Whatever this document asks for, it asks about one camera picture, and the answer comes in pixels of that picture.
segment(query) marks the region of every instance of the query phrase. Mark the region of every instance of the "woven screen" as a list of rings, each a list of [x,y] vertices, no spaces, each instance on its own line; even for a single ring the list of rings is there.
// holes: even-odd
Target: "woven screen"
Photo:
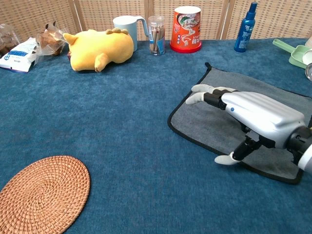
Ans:
[[[113,19],[118,16],[142,16],[144,0],[79,0],[86,30],[113,29]],[[142,23],[137,23],[137,39],[146,40]]]
[[[0,0],[0,23],[14,27],[21,41],[43,32],[47,23],[56,20],[59,29],[80,31],[67,0]]]
[[[223,22],[224,4],[224,0],[154,0],[154,14],[165,17],[166,39],[171,39],[174,9],[179,6],[197,6],[201,9],[200,38],[219,39],[217,34]]]
[[[257,0],[252,38],[307,38],[312,30],[312,0]],[[235,39],[251,1],[236,0],[223,39]]]

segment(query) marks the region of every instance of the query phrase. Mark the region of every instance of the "table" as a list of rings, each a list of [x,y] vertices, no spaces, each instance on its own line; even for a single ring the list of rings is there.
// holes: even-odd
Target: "table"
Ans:
[[[245,53],[233,40],[205,40],[193,54],[166,42],[160,57],[142,41],[101,73],[73,71],[65,54],[28,74],[0,69],[0,188],[34,161],[71,155],[88,168],[91,189],[67,234],[311,233],[311,175],[289,185],[217,165],[167,126],[205,62],[311,97],[304,70],[272,40],[251,40]]]

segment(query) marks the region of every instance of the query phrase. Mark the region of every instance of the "silver robotic hand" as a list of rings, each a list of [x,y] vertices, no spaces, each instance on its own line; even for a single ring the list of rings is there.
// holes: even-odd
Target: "silver robotic hand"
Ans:
[[[263,145],[287,149],[299,168],[312,173],[312,130],[306,127],[301,112],[254,92],[206,84],[195,85],[192,91],[196,93],[186,99],[186,104],[204,101],[225,110],[246,133],[245,140],[229,155],[216,157],[216,163],[233,165]]]

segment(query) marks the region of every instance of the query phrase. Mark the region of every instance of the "red paper cup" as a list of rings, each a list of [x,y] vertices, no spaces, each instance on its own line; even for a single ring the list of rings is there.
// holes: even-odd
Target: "red paper cup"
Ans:
[[[170,47],[179,53],[193,53],[201,48],[200,8],[181,6],[175,9]]]

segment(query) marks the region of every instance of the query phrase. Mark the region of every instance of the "plush toy ear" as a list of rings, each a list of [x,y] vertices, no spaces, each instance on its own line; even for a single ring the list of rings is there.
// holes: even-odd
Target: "plush toy ear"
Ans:
[[[71,35],[69,33],[64,33],[63,37],[65,38],[65,40],[68,42],[68,44],[72,45],[75,43],[75,41],[77,40],[77,36],[76,35]]]

